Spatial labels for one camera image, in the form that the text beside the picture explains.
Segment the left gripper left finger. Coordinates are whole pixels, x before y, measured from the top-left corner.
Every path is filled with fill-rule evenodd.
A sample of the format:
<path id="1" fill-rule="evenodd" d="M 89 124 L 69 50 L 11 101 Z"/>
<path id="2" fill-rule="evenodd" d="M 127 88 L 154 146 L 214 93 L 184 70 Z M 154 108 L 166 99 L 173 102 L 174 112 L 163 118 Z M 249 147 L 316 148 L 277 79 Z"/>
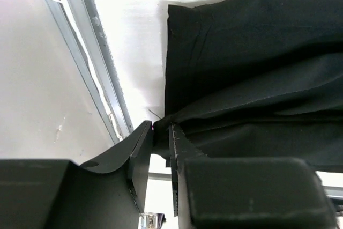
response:
<path id="1" fill-rule="evenodd" d="M 2 160 L 1 228 L 137 228 L 152 145 L 152 124 L 144 121 L 81 165 Z"/>

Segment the black trousers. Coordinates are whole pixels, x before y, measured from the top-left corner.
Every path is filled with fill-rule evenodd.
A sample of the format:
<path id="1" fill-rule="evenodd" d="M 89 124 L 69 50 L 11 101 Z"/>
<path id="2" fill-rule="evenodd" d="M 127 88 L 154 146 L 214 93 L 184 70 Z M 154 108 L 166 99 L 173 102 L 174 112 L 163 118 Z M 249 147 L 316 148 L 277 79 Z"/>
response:
<path id="1" fill-rule="evenodd" d="M 213 158 L 295 157 L 342 172 L 342 0 L 168 6 L 168 128 Z"/>

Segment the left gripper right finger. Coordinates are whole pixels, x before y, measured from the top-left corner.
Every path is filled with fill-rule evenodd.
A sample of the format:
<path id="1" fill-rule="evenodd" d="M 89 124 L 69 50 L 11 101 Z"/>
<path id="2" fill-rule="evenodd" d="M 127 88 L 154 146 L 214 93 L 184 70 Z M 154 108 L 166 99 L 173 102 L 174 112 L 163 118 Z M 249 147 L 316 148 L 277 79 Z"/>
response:
<path id="1" fill-rule="evenodd" d="M 336 228 L 316 173 L 295 158 L 210 158 L 169 127 L 180 228 Z"/>

